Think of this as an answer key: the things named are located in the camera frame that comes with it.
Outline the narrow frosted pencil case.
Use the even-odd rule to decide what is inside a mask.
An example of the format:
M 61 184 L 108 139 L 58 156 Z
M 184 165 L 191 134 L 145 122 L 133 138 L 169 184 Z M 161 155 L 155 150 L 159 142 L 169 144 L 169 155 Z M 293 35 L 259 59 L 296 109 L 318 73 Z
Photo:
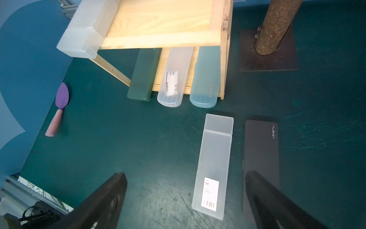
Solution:
M 234 118 L 206 114 L 192 209 L 223 220 Z

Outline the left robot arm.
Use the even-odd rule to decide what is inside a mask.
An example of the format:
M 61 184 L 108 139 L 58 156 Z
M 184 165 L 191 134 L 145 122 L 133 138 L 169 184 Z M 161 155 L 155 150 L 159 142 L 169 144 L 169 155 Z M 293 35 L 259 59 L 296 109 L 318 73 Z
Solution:
M 1 199 L 2 229 L 47 229 L 60 221 L 69 212 L 49 201 L 37 201 L 32 206 Z

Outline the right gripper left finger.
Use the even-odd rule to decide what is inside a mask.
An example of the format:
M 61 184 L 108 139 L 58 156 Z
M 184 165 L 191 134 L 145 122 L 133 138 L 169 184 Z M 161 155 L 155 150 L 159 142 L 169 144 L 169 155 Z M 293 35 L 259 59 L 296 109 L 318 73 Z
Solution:
M 127 191 L 126 175 L 116 173 L 50 229 L 116 229 Z

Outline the dark green pencil case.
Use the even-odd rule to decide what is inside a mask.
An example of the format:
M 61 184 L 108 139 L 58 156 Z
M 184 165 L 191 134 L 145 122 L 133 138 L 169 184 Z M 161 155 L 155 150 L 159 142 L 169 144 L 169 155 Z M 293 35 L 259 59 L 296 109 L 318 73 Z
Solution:
M 161 48 L 140 49 L 137 55 L 127 97 L 148 102 L 161 56 Z

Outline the wide frosted pencil case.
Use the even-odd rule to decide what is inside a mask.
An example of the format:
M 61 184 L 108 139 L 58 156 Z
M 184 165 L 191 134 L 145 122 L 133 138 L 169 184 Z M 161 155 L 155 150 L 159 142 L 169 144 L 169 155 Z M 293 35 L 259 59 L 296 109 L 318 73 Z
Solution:
M 57 49 L 70 57 L 94 59 L 119 8 L 120 0 L 82 0 Z

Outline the black pencil case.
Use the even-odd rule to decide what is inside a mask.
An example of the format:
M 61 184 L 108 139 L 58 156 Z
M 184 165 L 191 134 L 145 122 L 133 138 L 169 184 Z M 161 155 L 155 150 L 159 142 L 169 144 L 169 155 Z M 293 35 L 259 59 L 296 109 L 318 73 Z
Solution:
M 278 125 L 275 122 L 246 120 L 243 176 L 257 171 L 280 189 Z

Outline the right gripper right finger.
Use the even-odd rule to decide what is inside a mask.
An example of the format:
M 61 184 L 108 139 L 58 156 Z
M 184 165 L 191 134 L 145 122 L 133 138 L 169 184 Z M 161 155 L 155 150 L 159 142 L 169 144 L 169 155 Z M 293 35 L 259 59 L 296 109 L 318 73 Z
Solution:
M 256 171 L 245 177 L 246 194 L 259 229 L 326 229 Z

